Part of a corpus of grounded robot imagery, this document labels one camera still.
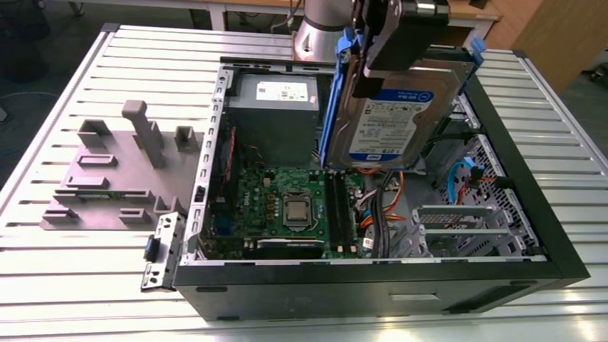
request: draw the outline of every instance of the workbench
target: workbench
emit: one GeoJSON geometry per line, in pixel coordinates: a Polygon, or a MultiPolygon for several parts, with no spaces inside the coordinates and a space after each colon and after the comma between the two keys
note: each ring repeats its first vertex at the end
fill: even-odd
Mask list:
{"type": "Polygon", "coordinates": [[[45,231],[83,120],[146,100],[162,131],[205,131],[221,56],[293,59],[270,34],[107,26],[0,192],[0,336],[87,341],[605,341],[608,339],[608,164],[534,65],[487,51],[478,77],[591,278],[483,314],[206,322],[177,293],[141,293],[150,232],[45,231]]]}

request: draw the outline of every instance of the cpu socket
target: cpu socket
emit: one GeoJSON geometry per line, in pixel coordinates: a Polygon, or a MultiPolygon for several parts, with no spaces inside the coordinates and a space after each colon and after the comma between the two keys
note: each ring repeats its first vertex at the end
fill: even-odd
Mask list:
{"type": "Polygon", "coordinates": [[[286,192],[283,194],[283,225],[295,232],[311,226],[311,194],[309,192],[286,192]]]}

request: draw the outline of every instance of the expansion slot bracket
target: expansion slot bracket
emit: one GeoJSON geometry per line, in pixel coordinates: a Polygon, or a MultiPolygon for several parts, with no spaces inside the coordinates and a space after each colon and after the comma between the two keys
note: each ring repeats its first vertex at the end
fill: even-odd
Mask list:
{"type": "Polygon", "coordinates": [[[187,220],[179,212],[161,216],[157,231],[146,246],[147,260],[142,292],[173,292],[178,255],[182,248],[187,220]]]}

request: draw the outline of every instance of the motherboard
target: motherboard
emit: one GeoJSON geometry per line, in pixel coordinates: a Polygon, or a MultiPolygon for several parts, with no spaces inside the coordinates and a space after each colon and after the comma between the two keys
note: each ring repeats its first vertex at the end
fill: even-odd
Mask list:
{"type": "Polygon", "coordinates": [[[301,242],[322,258],[358,258],[353,207],[361,196],[361,174],[349,170],[243,168],[237,212],[214,218],[217,240],[227,251],[223,257],[249,259],[249,251],[265,243],[302,251],[303,246],[294,246],[301,242]]]}

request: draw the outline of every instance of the power supply label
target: power supply label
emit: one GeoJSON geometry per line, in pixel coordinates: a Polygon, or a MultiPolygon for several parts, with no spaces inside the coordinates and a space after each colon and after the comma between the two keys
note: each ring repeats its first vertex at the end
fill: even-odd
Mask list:
{"type": "Polygon", "coordinates": [[[387,161],[403,155],[417,131],[414,117],[427,110],[434,97],[430,91],[383,89],[370,98],[353,138],[351,158],[387,161]]]}
{"type": "Polygon", "coordinates": [[[309,101],[306,83],[259,82],[257,100],[267,101],[309,101]]]}

